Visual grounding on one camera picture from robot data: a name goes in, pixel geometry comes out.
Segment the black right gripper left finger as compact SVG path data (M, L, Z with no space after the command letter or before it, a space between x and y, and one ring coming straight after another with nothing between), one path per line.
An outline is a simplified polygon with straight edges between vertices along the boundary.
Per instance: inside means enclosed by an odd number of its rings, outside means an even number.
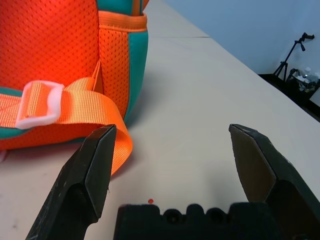
M112 172L117 128L94 130L61 168L26 239L82 240L97 223Z

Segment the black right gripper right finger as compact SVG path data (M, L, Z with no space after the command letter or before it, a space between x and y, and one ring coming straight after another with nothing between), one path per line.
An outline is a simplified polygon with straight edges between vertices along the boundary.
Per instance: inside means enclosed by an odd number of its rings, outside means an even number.
M320 238L320 202L301 175L255 129L230 124L235 165L249 202L268 205L286 240Z

